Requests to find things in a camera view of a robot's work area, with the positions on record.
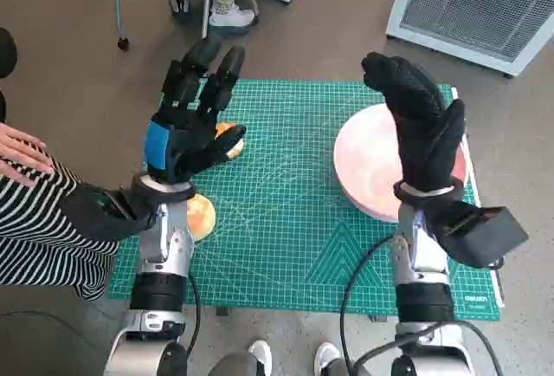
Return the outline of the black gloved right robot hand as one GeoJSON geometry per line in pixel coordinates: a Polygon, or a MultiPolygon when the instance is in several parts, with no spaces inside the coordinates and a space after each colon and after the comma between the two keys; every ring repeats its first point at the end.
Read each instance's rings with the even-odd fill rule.
{"type": "Polygon", "coordinates": [[[465,132],[463,102],[447,105],[429,74],[400,56],[370,52],[361,65],[365,85],[384,96],[395,121],[402,182],[423,193],[455,187],[452,170],[465,132]]]}

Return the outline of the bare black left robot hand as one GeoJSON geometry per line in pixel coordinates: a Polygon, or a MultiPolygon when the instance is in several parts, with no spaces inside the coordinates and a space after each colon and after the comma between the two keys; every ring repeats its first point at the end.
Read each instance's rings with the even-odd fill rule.
{"type": "Polygon", "coordinates": [[[217,118],[231,101],[245,49],[233,46],[219,68],[209,65],[221,47],[218,36],[197,42],[181,60],[173,60],[162,88],[162,100],[145,136],[145,163],[154,180],[174,185],[230,160],[229,152],[246,133],[234,125],[218,133],[217,118]]]}

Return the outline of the person's hand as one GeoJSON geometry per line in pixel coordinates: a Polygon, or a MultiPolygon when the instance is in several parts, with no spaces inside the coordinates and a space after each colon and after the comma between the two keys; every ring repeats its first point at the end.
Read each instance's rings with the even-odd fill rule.
{"type": "Polygon", "coordinates": [[[19,184],[32,187],[34,181],[15,170],[8,161],[53,174],[53,161],[40,150],[45,144],[38,138],[1,123],[1,174],[19,184]]]}

